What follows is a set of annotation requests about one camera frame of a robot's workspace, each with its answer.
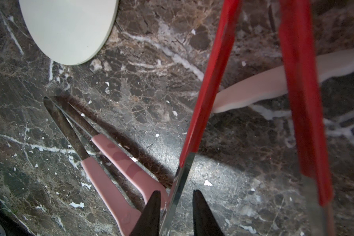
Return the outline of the cream utensil rack stand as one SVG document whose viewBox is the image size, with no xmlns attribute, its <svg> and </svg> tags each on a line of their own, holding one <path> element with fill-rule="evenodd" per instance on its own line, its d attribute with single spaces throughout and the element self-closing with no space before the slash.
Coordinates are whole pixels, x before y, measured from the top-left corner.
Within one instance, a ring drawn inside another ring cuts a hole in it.
<svg viewBox="0 0 354 236">
<path fill-rule="evenodd" d="M 38 48 L 62 65 L 80 65 L 107 41 L 119 1 L 20 1 L 26 27 Z"/>
</svg>

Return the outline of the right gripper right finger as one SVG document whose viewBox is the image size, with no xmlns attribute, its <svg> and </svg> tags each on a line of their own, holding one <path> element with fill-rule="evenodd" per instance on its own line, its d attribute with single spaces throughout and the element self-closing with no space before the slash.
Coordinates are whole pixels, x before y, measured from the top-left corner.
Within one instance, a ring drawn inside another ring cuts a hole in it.
<svg viewBox="0 0 354 236">
<path fill-rule="evenodd" d="M 193 191 L 192 208 L 194 236 L 224 236 L 200 190 Z"/>
</svg>

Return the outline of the red handled steel tongs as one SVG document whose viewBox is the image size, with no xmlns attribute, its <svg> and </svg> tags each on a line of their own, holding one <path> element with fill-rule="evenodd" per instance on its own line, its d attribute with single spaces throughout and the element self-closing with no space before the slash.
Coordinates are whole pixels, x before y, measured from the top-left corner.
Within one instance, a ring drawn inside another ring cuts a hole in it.
<svg viewBox="0 0 354 236">
<path fill-rule="evenodd" d="M 281 1 L 279 39 L 281 76 L 259 74 L 243 85 L 219 91 L 235 41 L 241 1 L 225 1 L 203 83 L 180 155 L 180 164 L 163 214 L 160 234 L 166 236 L 211 113 L 248 106 L 288 93 L 304 181 L 307 214 L 315 236 L 334 236 L 333 190 L 318 85 L 309 1 Z"/>
</svg>

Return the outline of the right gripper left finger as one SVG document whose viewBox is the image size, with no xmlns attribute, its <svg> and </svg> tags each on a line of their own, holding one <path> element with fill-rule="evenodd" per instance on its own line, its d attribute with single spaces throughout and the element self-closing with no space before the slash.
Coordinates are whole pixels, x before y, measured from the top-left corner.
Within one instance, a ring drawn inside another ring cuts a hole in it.
<svg viewBox="0 0 354 236">
<path fill-rule="evenodd" d="M 154 191 L 130 236 L 159 236 L 161 192 Z"/>
</svg>

